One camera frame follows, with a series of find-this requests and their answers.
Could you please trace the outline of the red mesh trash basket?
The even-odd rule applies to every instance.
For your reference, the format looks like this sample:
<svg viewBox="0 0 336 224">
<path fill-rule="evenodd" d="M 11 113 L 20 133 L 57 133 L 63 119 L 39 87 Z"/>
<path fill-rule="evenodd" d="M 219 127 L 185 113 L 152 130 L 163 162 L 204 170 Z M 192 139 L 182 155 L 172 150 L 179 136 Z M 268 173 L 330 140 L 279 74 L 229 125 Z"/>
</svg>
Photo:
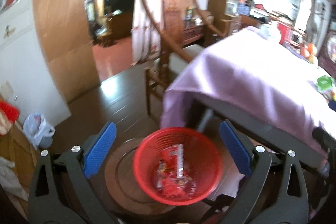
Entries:
<svg viewBox="0 0 336 224">
<path fill-rule="evenodd" d="M 222 178 L 222 157 L 212 141 L 190 128 L 158 130 L 138 146 L 133 173 L 153 200 L 184 206 L 203 200 Z"/>
</svg>

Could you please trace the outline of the round wooden stool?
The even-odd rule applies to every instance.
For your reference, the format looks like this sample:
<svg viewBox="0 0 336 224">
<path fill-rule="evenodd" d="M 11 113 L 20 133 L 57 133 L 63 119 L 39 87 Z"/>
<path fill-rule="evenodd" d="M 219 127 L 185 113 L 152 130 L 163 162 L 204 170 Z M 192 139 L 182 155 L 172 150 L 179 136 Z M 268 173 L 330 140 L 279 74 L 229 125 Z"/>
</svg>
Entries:
<svg viewBox="0 0 336 224">
<path fill-rule="evenodd" d="M 156 218 L 175 207 L 150 198 L 138 185 L 133 173 L 133 160 L 141 138 L 127 140 L 108 157 L 104 170 L 106 188 L 111 198 L 127 213 Z"/>
</svg>

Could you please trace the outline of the white plastic bag bin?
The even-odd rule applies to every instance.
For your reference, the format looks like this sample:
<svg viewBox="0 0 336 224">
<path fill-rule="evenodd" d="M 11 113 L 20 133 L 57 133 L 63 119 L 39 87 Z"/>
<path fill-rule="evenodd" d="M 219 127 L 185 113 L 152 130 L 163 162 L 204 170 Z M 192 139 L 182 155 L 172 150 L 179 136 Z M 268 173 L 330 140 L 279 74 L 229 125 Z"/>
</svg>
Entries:
<svg viewBox="0 0 336 224">
<path fill-rule="evenodd" d="M 52 145 L 55 128 L 43 114 L 33 113 L 24 121 L 23 133 L 35 149 L 47 149 Z"/>
</svg>

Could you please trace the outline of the wooden cabinet at left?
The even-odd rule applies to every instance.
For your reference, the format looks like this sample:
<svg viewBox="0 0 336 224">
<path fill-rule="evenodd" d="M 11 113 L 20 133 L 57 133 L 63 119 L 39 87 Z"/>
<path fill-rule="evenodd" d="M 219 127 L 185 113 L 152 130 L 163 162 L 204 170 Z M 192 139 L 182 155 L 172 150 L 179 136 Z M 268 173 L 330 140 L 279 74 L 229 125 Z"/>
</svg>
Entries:
<svg viewBox="0 0 336 224">
<path fill-rule="evenodd" d="M 24 218 L 28 214 L 28 195 L 37 164 L 34 147 L 18 122 L 1 136 L 1 187 Z"/>
</svg>

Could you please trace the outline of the red cloth on cabinet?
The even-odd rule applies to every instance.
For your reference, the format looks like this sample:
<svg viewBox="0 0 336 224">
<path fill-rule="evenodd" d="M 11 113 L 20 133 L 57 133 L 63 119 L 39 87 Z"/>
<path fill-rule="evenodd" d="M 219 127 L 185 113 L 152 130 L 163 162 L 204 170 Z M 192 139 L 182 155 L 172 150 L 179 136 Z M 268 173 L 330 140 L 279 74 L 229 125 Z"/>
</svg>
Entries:
<svg viewBox="0 0 336 224">
<path fill-rule="evenodd" d="M 20 114 L 19 110 L 15 108 L 14 106 L 12 106 L 11 104 L 5 101 L 1 101 L 0 108 L 1 108 L 1 111 L 7 116 L 7 119 L 11 123 L 15 123 L 17 119 L 19 118 L 19 114 Z"/>
</svg>

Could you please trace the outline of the white wrapper in basket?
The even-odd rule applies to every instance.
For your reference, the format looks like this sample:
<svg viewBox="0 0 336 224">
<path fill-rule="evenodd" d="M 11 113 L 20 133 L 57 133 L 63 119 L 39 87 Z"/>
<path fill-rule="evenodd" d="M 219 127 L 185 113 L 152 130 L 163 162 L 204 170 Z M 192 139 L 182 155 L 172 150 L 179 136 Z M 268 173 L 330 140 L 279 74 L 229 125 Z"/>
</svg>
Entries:
<svg viewBox="0 0 336 224">
<path fill-rule="evenodd" d="M 176 149 L 177 178 L 183 177 L 183 144 L 177 144 Z"/>
</svg>

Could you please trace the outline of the purple tablecloth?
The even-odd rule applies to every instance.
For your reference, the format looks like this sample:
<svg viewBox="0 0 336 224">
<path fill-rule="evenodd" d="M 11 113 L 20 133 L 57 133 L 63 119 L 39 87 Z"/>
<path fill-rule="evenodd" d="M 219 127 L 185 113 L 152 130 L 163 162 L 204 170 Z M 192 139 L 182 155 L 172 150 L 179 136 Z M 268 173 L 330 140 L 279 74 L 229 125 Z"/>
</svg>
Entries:
<svg viewBox="0 0 336 224">
<path fill-rule="evenodd" d="M 335 135 L 335 112 L 315 83 L 321 67 L 247 27 L 202 50 L 166 89 L 161 128 L 183 127 L 191 95 L 227 102 L 289 133 L 318 153 L 315 127 Z"/>
</svg>

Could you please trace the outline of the floral pink curtain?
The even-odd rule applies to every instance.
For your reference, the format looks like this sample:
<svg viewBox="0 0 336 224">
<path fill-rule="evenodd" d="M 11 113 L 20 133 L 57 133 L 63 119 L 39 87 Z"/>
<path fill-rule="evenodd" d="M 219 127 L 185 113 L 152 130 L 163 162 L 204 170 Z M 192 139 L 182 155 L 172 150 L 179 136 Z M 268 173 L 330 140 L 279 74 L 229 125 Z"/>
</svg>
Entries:
<svg viewBox="0 0 336 224">
<path fill-rule="evenodd" d="M 162 0 L 145 0 L 156 24 L 162 26 Z M 134 0 L 133 23 L 131 29 L 133 63 L 147 61 L 159 52 L 160 36 L 151 23 L 141 0 Z"/>
</svg>

